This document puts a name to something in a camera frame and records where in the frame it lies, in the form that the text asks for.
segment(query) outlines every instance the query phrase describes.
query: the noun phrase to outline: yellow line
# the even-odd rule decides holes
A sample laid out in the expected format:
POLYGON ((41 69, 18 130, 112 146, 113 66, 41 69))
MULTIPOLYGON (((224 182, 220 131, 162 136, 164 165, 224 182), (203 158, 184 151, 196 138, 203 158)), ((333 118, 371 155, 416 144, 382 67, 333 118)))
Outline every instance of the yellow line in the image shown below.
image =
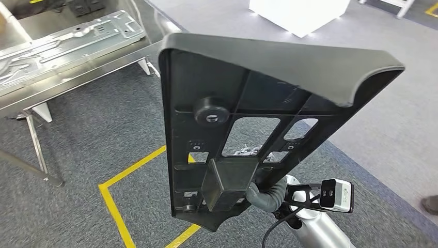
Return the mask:
POLYGON ((192 157, 192 155, 189 154, 189 159, 188 159, 189 163, 195 163, 195 159, 192 157))
MULTIPOLYGON (((105 200, 106 206, 108 207, 109 213, 113 217, 114 221, 116 222, 117 228, 119 229, 120 236, 122 237, 122 240, 126 246, 126 248, 135 248, 134 241, 132 241, 131 235, 129 234, 128 229, 126 228, 126 225, 123 222, 123 218, 120 215, 119 210, 117 209, 116 204, 114 203, 113 198, 111 197, 111 194, 108 190, 108 187, 122 179, 123 177, 129 175, 130 173, 134 172, 136 169, 140 168, 147 162, 151 161, 152 159, 156 158, 158 155, 162 154, 166 150, 166 146, 162 146, 158 148, 153 153, 147 155, 137 163, 131 165, 124 171, 120 172, 110 180, 99 184, 99 190, 102 194, 103 199, 105 200)), ((189 154, 188 157, 189 162, 195 162, 193 157, 189 154)), ((184 231, 180 236, 178 236, 176 239, 174 239, 170 244, 166 246, 166 248, 177 248, 180 244, 182 244, 185 240, 187 240, 191 235, 193 235, 195 232, 197 232, 200 229, 200 226, 192 224, 186 231, 184 231)))
POLYGON ((113 216, 113 219, 116 222, 120 236, 122 237, 126 248, 135 248, 134 241, 132 241, 131 235, 129 234, 129 231, 123 222, 122 216, 120 215, 108 188, 103 184, 99 184, 99 189, 103 199, 105 200, 106 206, 108 207, 109 213, 113 216))
POLYGON ((113 185, 114 183, 116 183, 117 181, 122 179, 123 177, 129 175, 130 173, 132 173, 136 169, 140 168, 142 165, 146 164, 147 162, 151 161, 152 159, 154 159, 158 155, 162 154, 165 150, 166 150, 166 146, 165 145, 160 147, 160 148, 158 148, 153 153, 147 155, 146 157, 144 157, 143 159, 141 159, 137 163, 131 165, 131 167, 129 167, 129 168, 125 169, 124 171, 120 172, 119 174, 115 175, 113 178, 111 178, 110 180, 104 182, 103 184, 106 185, 107 187, 113 185))
POLYGON ((191 235, 197 232, 201 227, 195 224, 192 224, 187 230, 185 230, 181 235, 179 235, 176 239, 174 239, 170 244, 166 246, 166 248, 177 248, 180 244, 184 243, 191 235))
POLYGON ((434 10, 438 9, 438 3, 434 4, 432 7, 430 7, 428 10, 425 11, 426 14, 431 15, 433 17, 438 18, 438 14, 433 13, 434 10))

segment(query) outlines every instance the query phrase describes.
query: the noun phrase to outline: white pedestal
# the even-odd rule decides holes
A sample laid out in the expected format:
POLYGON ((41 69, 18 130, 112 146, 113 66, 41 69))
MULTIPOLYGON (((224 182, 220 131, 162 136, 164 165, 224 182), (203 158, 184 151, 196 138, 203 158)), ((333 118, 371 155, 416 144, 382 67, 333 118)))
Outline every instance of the white pedestal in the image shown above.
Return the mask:
POLYGON ((249 9, 303 38, 344 14, 349 2, 350 0, 250 0, 249 9))

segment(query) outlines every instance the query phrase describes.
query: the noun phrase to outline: floor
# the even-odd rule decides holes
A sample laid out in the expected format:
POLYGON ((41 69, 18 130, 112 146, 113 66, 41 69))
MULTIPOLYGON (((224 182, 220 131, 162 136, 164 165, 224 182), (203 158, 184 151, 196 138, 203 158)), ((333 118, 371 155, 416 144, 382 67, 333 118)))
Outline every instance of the floor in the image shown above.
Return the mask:
MULTIPOLYGON (((436 0, 415 0, 403 18, 438 30, 438 21, 436 20, 436 17, 425 14, 425 11, 436 3, 436 0)), ((366 4, 382 9, 393 15, 396 15, 400 11, 399 7, 380 0, 368 0, 366 4)))
MULTIPOLYGON (((383 49, 403 61, 407 71, 292 173, 302 182, 337 177, 355 183, 354 213, 331 217, 356 247, 438 246, 438 227, 432 223, 436 219, 415 209, 422 195, 437 188, 431 137, 438 131, 428 114, 433 113, 432 96, 438 90, 432 71, 436 31, 351 3, 341 20, 299 40, 252 17, 246 1, 154 3, 194 33, 383 49), (430 40, 417 46, 419 35, 430 40), (419 54, 421 63, 416 61, 419 54), (410 90, 410 82, 418 82, 415 90, 410 90)), ((164 145, 160 82, 132 65, 48 104, 54 122, 37 131, 49 170, 66 185, 53 188, 2 163, 0 235, 6 238, 0 239, 0 246, 123 247, 97 185, 164 145)), ((26 123, 0 119, 0 127, 2 149, 36 164, 26 123)), ((170 217, 165 154, 109 191, 137 247, 164 247, 189 227, 170 217)), ((259 247, 273 222, 273 216, 251 207, 216 233, 198 231, 181 247, 259 247)), ((268 247, 301 246, 281 225, 268 247)))

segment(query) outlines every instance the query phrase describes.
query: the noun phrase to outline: mounting hole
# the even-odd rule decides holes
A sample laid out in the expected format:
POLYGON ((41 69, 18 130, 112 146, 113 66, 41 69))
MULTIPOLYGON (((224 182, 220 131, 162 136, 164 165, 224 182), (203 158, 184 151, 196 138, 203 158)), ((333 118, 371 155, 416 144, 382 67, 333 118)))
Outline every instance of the mounting hole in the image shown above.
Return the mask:
POLYGON ((206 117, 207 122, 217 122, 219 120, 219 117, 217 115, 208 115, 206 117))

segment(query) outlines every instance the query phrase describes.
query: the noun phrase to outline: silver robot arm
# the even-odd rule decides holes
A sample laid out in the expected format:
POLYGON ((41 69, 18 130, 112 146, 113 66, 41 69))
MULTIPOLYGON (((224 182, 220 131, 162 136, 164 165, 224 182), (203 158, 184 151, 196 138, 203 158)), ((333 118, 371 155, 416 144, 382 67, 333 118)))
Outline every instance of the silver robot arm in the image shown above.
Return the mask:
MULTIPOLYGON (((293 218, 287 220, 287 223, 305 248, 355 248, 347 235, 325 212, 306 208, 298 210, 299 207, 283 202, 287 195, 287 185, 298 184, 300 183, 296 178, 287 175, 269 191, 260 193, 257 186, 251 183, 246 192, 246 199, 254 206, 266 212, 275 211, 274 215, 278 219, 298 211, 294 214, 293 218)), ((306 201, 306 197, 305 191, 295 191, 293 192, 292 200, 303 203, 306 201)), ((309 192, 309 197, 315 198, 311 192, 309 192)))

